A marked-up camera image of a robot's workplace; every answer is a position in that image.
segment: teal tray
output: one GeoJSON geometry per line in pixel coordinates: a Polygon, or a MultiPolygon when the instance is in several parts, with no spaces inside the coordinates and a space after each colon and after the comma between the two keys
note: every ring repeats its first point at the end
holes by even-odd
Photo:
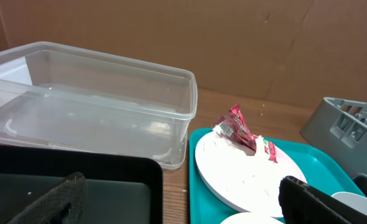
{"type": "MultiPolygon", "coordinates": [[[[194,131],[189,139],[189,200],[191,224],[215,224],[237,213],[207,188],[197,170],[195,149],[197,142],[210,128],[194,131]]],[[[301,143],[268,139],[275,143],[301,168],[308,184],[332,195],[335,192],[353,192],[365,196],[344,170],[328,155],[301,143]]]]}

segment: cardboard box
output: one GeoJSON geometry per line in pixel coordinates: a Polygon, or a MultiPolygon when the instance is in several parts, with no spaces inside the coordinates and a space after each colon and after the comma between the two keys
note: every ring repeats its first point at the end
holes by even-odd
{"type": "Polygon", "coordinates": [[[40,40],[184,68],[223,93],[367,101],[367,0],[0,0],[0,50],[40,40]]]}

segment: white plate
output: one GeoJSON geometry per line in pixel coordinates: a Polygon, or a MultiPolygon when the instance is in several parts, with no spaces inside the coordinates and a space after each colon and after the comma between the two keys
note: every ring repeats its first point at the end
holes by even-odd
{"type": "MultiPolygon", "coordinates": [[[[268,200],[262,201],[261,199],[256,197],[256,192],[253,192],[252,194],[255,196],[238,195],[236,194],[236,192],[229,192],[225,187],[226,183],[229,183],[229,180],[224,180],[224,178],[228,177],[229,174],[221,175],[221,173],[224,171],[223,161],[218,161],[218,164],[221,164],[221,166],[216,167],[216,161],[211,161],[210,158],[207,157],[205,154],[205,144],[210,144],[210,142],[213,143],[213,140],[216,138],[220,138],[220,136],[215,132],[210,132],[204,135],[196,145],[196,163],[200,176],[202,177],[206,186],[222,202],[226,203],[228,206],[239,212],[256,212],[258,214],[268,217],[283,217],[282,209],[279,205],[278,199],[280,180],[282,180],[287,175],[291,175],[307,183],[305,176],[303,175],[297,164],[286,153],[276,147],[276,156],[279,166],[279,180],[274,180],[274,186],[272,187],[273,191],[276,193],[271,194],[268,200]]],[[[233,144],[244,151],[248,151],[248,148],[246,146],[242,146],[234,142],[233,144]]]]}
{"type": "Polygon", "coordinates": [[[223,220],[221,224],[282,224],[274,218],[262,216],[253,212],[237,213],[223,220]]]}

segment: transparent storage bin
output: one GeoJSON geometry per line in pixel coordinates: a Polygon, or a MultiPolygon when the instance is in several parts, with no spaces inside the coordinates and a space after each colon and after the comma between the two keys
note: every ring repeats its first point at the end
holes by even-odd
{"type": "Polygon", "coordinates": [[[185,159],[193,73],[49,42],[0,52],[0,143],[185,159]]]}

